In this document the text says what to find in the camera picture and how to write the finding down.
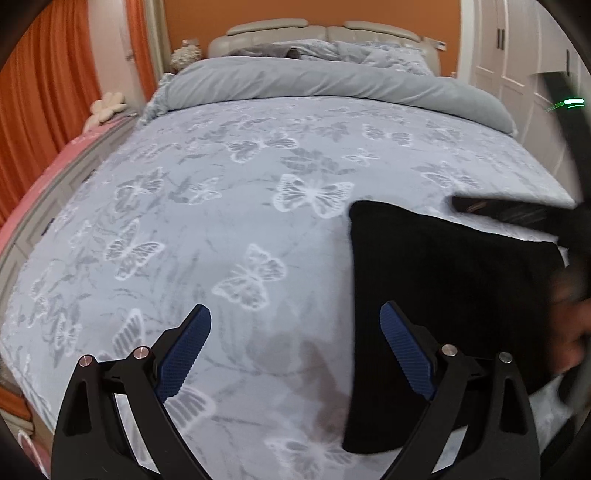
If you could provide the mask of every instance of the black cloth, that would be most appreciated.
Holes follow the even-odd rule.
[[[427,405],[408,385],[379,327],[394,300],[440,343],[493,358],[513,354],[529,393],[551,378],[545,354],[548,296],[564,268],[556,245],[525,242],[361,201],[349,211],[355,278],[355,369],[343,448],[401,447]],[[462,405],[457,427],[470,416]]]

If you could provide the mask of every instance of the upholstered headboard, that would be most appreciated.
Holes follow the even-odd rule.
[[[348,21],[342,27],[321,27],[309,25],[303,18],[276,18],[244,25],[237,25],[223,37],[215,38],[210,44],[207,55],[221,57],[232,50],[250,47],[259,43],[271,43],[287,40],[319,38],[326,41],[392,41],[401,45],[420,47],[425,60],[435,75],[441,74],[439,55],[427,37],[403,28],[372,22]]]

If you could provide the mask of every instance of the metal screw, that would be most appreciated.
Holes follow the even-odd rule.
[[[513,355],[509,352],[501,352],[499,353],[499,360],[504,364],[510,364],[513,361]]]
[[[441,352],[446,356],[456,356],[457,348],[454,345],[447,343],[441,347]]]
[[[146,346],[139,346],[134,350],[134,357],[138,360],[146,358],[150,354],[150,349]]]
[[[88,367],[92,363],[92,357],[90,355],[81,356],[78,360],[78,365],[81,367]]]

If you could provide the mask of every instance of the orange wall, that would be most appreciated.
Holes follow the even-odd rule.
[[[389,0],[371,5],[358,0],[164,0],[170,43],[198,38],[204,51],[234,25],[271,18],[305,18],[310,25],[342,25],[365,20],[406,28],[447,43],[440,52],[441,74],[457,70],[460,0]]]

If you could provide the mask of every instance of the orange curtain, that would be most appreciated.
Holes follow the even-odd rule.
[[[86,0],[53,0],[0,71],[0,226],[97,98]]]
[[[148,34],[146,32],[146,20],[144,13],[144,0],[126,0],[127,23],[131,46],[134,49],[135,66],[139,74],[139,82],[146,100],[150,100],[156,91],[156,80],[150,58]]]

